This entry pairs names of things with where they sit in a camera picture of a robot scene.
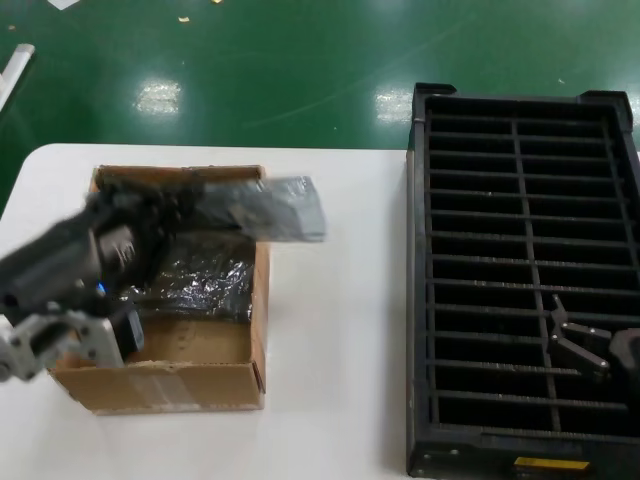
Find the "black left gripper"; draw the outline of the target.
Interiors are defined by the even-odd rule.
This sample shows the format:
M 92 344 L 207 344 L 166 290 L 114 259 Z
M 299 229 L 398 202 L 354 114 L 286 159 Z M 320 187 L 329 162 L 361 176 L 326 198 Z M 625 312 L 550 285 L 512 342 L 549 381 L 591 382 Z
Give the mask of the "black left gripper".
M 202 183 L 150 184 L 104 177 L 109 197 L 90 197 L 83 210 L 1 259 L 1 306 L 78 306 L 96 296 L 148 283 L 180 233 L 239 234 L 222 204 L 200 201 Z

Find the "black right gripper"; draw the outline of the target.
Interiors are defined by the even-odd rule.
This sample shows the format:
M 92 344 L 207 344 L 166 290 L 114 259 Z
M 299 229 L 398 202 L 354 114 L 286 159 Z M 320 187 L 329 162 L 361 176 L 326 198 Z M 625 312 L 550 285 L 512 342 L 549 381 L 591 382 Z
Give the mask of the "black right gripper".
M 548 351 L 553 359 L 596 383 L 609 377 L 610 363 L 619 375 L 639 376 L 638 328 L 619 330 L 612 336 L 608 330 L 573 322 L 560 297 L 554 294 L 552 299 L 555 308 L 550 313 L 553 328 Z

